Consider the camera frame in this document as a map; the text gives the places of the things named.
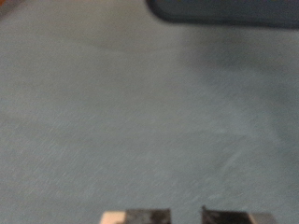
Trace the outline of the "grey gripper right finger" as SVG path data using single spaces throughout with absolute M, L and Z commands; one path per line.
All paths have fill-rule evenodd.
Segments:
M 202 224 L 278 224 L 270 213 L 211 210 L 202 207 Z

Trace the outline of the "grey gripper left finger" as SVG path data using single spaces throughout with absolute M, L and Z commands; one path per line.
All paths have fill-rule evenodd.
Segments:
M 101 216 L 101 224 L 171 224 L 169 209 L 127 209 L 106 211 Z

